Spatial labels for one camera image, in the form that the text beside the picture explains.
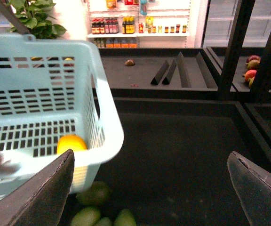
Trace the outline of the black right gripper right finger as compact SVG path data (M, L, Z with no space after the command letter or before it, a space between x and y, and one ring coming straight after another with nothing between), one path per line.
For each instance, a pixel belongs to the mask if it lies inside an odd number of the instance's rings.
M251 226L271 226L271 173L238 152L227 160L233 188Z

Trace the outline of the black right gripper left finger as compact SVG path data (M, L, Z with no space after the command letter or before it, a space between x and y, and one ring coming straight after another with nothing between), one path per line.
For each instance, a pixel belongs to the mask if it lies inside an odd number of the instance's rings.
M0 226L56 226L70 191L74 153L69 149L0 200Z

